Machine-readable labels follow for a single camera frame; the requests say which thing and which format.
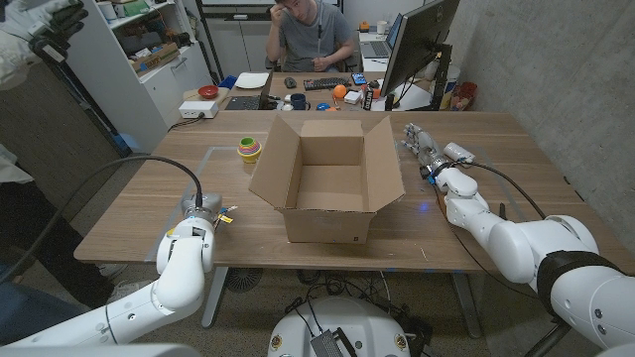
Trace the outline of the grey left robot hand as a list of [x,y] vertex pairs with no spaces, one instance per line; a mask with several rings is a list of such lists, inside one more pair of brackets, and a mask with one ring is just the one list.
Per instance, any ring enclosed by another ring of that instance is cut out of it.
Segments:
[[[211,213],[217,214],[222,207],[222,195],[219,193],[204,193],[201,197],[201,206]],[[184,216],[193,215],[196,209],[196,194],[186,197],[181,202],[181,208]]]

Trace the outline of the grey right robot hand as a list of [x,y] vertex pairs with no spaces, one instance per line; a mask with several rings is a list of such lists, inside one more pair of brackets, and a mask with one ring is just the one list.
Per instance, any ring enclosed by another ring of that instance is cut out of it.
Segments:
[[437,142],[421,127],[409,123],[405,126],[404,133],[407,139],[401,141],[402,145],[417,157],[423,167],[428,167],[434,171],[447,163],[447,159]]

